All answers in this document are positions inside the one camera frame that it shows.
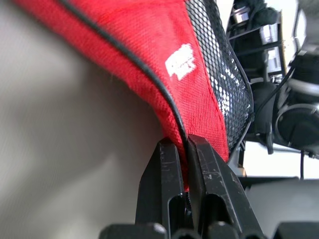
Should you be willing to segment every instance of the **red mesh fabric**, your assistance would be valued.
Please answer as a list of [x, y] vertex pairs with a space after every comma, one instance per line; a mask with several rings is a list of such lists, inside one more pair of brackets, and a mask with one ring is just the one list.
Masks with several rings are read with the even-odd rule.
[[[70, 0], [73, 5], [123, 42], [162, 80], [171, 93], [188, 134], [205, 137], [228, 159], [223, 116], [210, 87], [203, 57], [183, 0]], [[166, 100], [151, 80], [122, 53], [78, 20], [56, 0], [16, 0], [80, 52], [104, 67], [148, 102], [164, 133], [184, 154]], [[182, 45], [192, 49], [195, 68], [182, 79], [169, 75], [166, 60]], [[185, 159], [181, 162], [186, 171]]]

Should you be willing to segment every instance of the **white printed logo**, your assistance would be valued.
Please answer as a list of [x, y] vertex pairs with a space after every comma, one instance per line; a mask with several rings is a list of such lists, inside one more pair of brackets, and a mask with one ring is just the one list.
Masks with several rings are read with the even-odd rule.
[[169, 76], [176, 74], [180, 81], [184, 76], [195, 69], [194, 60], [193, 49], [190, 44], [183, 44], [165, 61]]

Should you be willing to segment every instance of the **wire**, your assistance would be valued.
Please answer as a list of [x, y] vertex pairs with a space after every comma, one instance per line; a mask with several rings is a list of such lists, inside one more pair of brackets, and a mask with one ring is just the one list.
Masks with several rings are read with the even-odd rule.
[[177, 124], [178, 131], [183, 142], [184, 150], [187, 151], [187, 134], [184, 128], [184, 124], [179, 114], [178, 108], [163, 84], [163, 82], [157, 77], [157, 75], [153, 72], [153, 70], [140, 59], [137, 55], [135, 55], [131, 50], [129, 50], [123, 43], [114, 38], [110, 33], [104, 30], [97, 23], [88, 18], [84, 13], [82, 13], [76, 6], [71, 4], [68, 0], [58, 0], [67, 10], [73, 13], [79, 20], [88, 25], [91, 29], [93, 29], [101, 38], [109, 42], [113, 45], [117, 50], [119, 50], [124, 56], [129, 58], [139, 69], [141, 69], [146, 76], [154, 83], [154, 85], [159, 89], [160, 93], [167, 101]]
[[[282, 79], [281, 83], [267, 96], [267, 98], [265, 98], [265, 100], [260, 104], [260, 106], [257, 108], [256, 113], [255, 113], [255, 119], [257, 119], [259, 113], [261, 112], [261, 110], [263, 109], [263, 107], [265, 107], [265, 105], [268, 103], [268, 101], [275, 96], [275, 94], [277, 94], [277, 92], [280, 90], [280, 88], [287, 82], [287, 80], [289, 79], [289, 77], [291, 76], [292, 72], [294, 71], [295, 67], [292, 66], [290, 68], [290, 70], [288, 71], [288, 73], [285, 75], [285, 77]], [[257, 136], [258, 132], [257, 132], [257, 124], [254, 123], [254, 132], [255, 132], [255, 136], [259, 139], [261, 144], [264, 144], [264, 142]]]
[[301, 151], [300, 157], [300, 180], [304, 179], [304, 160], [305, 160], [305, 151]]

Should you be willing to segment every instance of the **black mesh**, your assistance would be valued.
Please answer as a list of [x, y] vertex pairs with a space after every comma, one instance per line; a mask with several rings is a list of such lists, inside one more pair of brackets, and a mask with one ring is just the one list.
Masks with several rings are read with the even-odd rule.
[[214, 0], [189, 0], [186, 6], [204, 56], [211, 86], [224, 116], [231, 152], [244, 133], [253, 110], [250, 89], [230, 51]]

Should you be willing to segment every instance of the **black cable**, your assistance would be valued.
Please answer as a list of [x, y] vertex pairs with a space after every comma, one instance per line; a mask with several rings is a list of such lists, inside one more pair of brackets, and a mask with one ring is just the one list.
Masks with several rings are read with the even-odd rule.
[[305, 160], [305, 151], [301, 151], [300, 157], [300, 179], [304, 179], [304, 160]]
[[176, 120], [176, 124], [178, 127], [178, 131], [184, 146], [185, 151], [187, 151], [187, 135], [186, 130], [184, 128], [184, 124], [182, 118], [179, 114], [178, 108], [163, 84], [163, 82], [157, 77], [157, 75], [153, 72], [153, 70], [142, 61], [137, 55], [135, 55], [131, 50], [129, 50], [124, 44], [114, 38], [111, 34], [109, 34], [106, 30], [102, 29], [97, 23], [88, 18], [84, 13], [82, 13], [79, 9], [76, 8], [73, 4], [71, 4], [68, 0], [58, 0], [67, 10], [73, 13], [79, 20], [88, 25], [91, 29], [93, 29], [100, 37], [113, 45], [117, 50], [119, 50], [123, 55], [129, 58], [138, 68], [140, 68], [146, 76], [154, 83], [154, 85], [159, 89], [160, 93], [167, 101], [174, 118]]
[[[280, 88], [287, 82], [287, 80], [289, 79], [289, 77], [291, 76], [292, 72], [294, 71], [295, 67], [291, 66], [290, 70], [288, 71], [288, 73], [285, 75], [285, 77], [282, 79], [281, 83], [267, 96], [267, 98], [265, 98], [265, 100], [260, 104], [260, 106], [257, 108], [256, 113], [255, 113], [255, 119], [257, 119], [258, 114], [261, 112], [261, 110], [263, 109], [263, 107], [265, 107], [265, 105], [268, 103], [268, 101], [275, 96], [275, 94], [277, 94], [277, 92], [280, 90]], [[257, 124], [254, 123], [254, 132], [255, 132], [255, 136], [259, 139], [261, 144], [264, 144], [262, 142], [262, 140], [257, 136], [258, 132], [257, 132]]]

